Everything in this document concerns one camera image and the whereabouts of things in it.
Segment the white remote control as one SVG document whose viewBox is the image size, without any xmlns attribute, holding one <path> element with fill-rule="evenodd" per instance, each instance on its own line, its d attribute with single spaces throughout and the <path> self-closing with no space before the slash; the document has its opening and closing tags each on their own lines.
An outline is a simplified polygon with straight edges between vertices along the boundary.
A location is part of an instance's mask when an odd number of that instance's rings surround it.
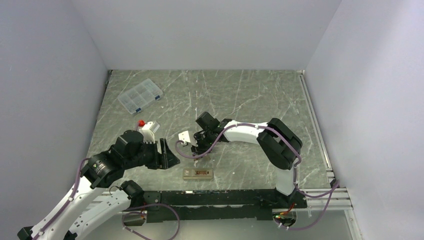
<svg viewBox="0 0 424 240">
<path fill-rule="evenodd" d="M 184 168 L 182 178 L 186 181 L 209 181 L 214 178 L 214 171 L 212 168 Z"/>
</svg>

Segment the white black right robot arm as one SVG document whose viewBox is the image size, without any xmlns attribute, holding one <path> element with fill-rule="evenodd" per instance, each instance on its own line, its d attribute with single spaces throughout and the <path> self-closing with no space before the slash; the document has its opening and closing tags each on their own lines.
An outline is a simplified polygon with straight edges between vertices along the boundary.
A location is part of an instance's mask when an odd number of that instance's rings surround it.
<svg viewBox="0 0 424 240">
<path fill-rule="evenodd" d="M 179 133 L 176 152 L 187 159 L 199 159 L 209 154 L 216 144 L 241 142 L 258 145 L 277 168 L 276 203 L 287 208 L 295 201 L 297 167 L 302 161 L 301 139 L 279 118 L 262 123 L 240 122 L 230 118 L 218 120 L 209 112 L 197 119 L 198 132 Z"/>
</svg>

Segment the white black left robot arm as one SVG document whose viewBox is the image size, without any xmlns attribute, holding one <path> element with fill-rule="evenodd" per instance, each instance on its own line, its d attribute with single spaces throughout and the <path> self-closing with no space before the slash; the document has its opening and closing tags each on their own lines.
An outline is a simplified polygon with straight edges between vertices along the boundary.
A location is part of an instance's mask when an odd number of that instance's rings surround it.
<svg viewBox="0 0 424 240">
<path fill-rule="evenodd" d="M 142 133 L 125 131 L 108 150 L 83 159 L 69 192 L 39 223 L 21 228 L 17 237 L 20 240 L 63 239 L 83 210 L 122 178 L 126 170 L 141 166 L 165 170 L 171 167 L 173 157 L 166 139 L 147 142 Z"/>
</svg>

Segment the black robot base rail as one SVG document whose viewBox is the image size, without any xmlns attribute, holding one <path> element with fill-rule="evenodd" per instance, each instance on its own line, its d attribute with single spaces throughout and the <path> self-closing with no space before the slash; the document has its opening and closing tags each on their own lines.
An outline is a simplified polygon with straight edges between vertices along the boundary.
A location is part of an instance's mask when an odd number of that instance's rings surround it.
<svg viewBox="0 0 424 240">
<path fill-rule="evenodd" d="M 300 193 L 284 196 L 276 189 L 146 191 L 144 201 L 131 204 L 134 211 L 146 212 L 148 223 L 180 219 L 270 221 L 273 214 L 288 209 L 305 209 L 307 201 Z"/>
</svg>

